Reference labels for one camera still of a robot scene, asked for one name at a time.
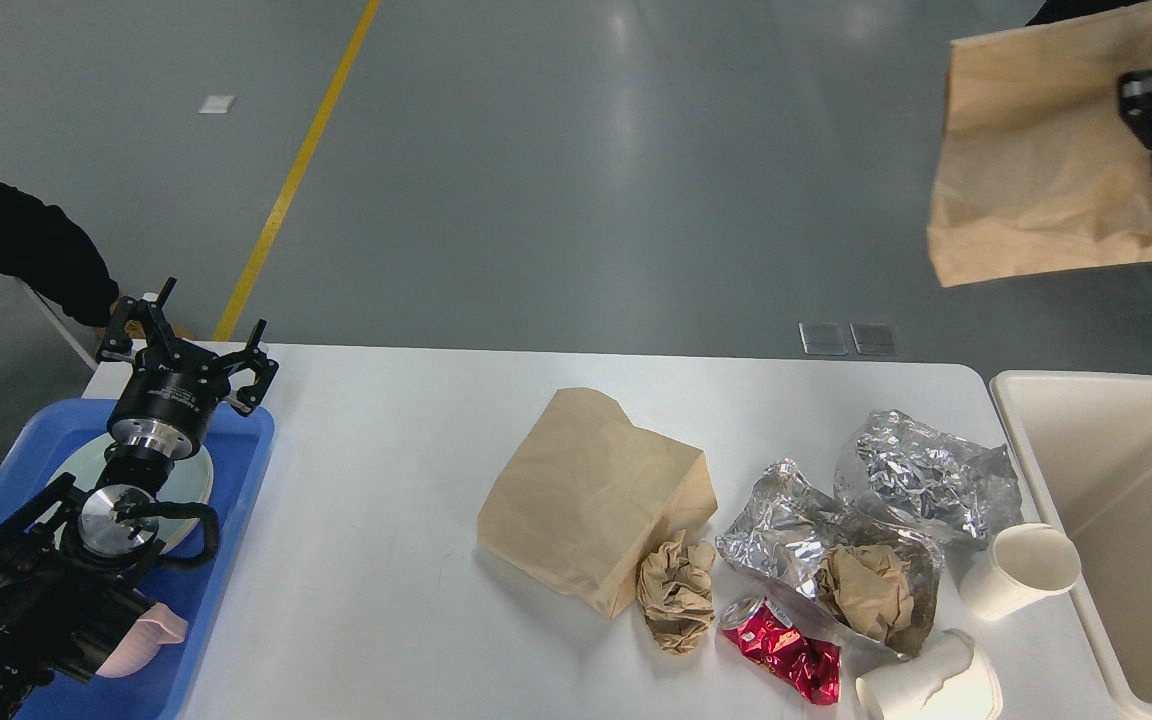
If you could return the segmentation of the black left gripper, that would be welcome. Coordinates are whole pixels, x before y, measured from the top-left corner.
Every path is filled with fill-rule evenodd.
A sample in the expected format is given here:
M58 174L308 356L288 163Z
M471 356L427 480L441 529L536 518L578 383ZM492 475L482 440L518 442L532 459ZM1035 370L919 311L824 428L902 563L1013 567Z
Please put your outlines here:
M185 355L184 338L164 314L175 285L177 278L168 276L152 300L119 300L96 347L96 363L137 367L109 416L109 437L119 445L150 448L180 461L200 450L221 400L241 416L255 414L273 386L279 363L262 348L268 323L259 319L238 350L209 361L206 377L174 372ZM127 332L131 323L141 328L141 350L134 350Z

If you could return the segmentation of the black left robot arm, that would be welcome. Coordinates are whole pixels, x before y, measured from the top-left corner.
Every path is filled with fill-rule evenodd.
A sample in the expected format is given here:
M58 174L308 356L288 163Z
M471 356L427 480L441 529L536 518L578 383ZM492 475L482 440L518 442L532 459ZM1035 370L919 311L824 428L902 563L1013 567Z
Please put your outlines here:
M116 400L28 420L0 467L0 719L173 719L191 692L273 442L279 365L179 338L174 288L124 297Z

